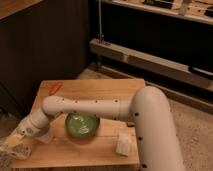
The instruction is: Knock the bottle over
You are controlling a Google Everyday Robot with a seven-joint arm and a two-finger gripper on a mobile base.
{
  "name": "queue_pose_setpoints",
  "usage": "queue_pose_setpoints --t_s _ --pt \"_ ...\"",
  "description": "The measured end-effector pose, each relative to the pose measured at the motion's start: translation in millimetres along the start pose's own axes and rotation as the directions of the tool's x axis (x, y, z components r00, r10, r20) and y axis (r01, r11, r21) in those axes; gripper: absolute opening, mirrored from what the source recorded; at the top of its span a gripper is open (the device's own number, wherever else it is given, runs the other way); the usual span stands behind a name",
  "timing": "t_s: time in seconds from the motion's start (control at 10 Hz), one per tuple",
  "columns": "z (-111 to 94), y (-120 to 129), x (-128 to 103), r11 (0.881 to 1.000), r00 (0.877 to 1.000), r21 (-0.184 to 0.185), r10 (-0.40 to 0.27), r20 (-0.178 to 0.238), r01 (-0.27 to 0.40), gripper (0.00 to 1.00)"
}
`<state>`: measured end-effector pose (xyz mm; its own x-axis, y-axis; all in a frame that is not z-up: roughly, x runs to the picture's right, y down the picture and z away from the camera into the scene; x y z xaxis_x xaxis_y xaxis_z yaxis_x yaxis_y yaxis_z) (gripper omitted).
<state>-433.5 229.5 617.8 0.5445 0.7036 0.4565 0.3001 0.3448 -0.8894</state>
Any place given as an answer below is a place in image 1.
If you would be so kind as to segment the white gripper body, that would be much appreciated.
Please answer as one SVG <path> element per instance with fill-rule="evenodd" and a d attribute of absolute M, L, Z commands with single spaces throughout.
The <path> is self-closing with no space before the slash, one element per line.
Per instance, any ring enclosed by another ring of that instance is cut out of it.
<path fill-rule="evenodd" d="M 26 137 L 34 137 L 49 125 L 48 117 L 42 111 L 30 113 L 21 120 L 16 130 Z"/>

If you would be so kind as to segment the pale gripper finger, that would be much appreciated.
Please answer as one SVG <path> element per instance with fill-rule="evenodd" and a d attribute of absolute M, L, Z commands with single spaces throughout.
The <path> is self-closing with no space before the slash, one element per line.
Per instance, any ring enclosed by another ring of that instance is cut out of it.
<path fill-rule="evenodd" d="M 13 131 L 0 145 L 2 149 L 12 149 L 24 142 L 25 134 Z"/>

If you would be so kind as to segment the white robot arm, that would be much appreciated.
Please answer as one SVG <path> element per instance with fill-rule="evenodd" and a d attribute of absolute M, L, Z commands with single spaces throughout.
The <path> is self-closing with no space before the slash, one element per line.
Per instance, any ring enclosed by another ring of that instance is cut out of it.
<path fill-rule="evenodd" d="M 141 171 L 186 171 L 168 99 L 153 86 L 138 89 L 129 100 L 77 100 L 48 96 L 0 144 L 0 151 L 17 159 L 26 159 L 30 151 L 19 152 L 15 148 L 26 138 L 49 143 L 52 140 L 50 123 L 61 114 L 71 112 L 132 122 Z"/>

